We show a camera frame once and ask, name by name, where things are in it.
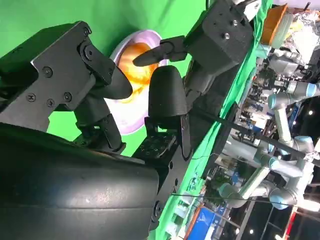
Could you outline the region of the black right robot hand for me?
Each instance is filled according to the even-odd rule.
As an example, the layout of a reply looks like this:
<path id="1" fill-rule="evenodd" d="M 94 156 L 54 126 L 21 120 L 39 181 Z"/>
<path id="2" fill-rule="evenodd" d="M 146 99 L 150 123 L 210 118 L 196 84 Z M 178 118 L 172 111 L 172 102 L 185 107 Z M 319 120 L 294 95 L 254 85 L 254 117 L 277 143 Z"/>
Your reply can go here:
<path id="1" fill-rule="evenodd" d="M 145 240 L 192 149 L 178 70 L 157 68 L 131 157 L 106 99 L 131 96 L 84 21 L 40 30 L 0 59 L 0 237 Z"/>

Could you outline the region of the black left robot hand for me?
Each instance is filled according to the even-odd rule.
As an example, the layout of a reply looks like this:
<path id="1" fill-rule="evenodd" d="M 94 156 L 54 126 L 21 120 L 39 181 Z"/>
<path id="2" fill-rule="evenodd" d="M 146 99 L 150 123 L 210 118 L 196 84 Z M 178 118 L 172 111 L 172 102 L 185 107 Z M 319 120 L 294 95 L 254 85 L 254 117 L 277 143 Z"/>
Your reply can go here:
<path id="1" fill-rule="evenodd" d="M 248 3 L 207 2 L 186 36 L 162 39 L 159 46 L 137 56 L 133 64 L 144 67 L 162 60 L 179 62 L 191 55 L 184 87 L 187 101 L 194 102 L 209 91 L 217 76 L 243 62 L 253 40 L 253 30 L 245 15 Z"/>

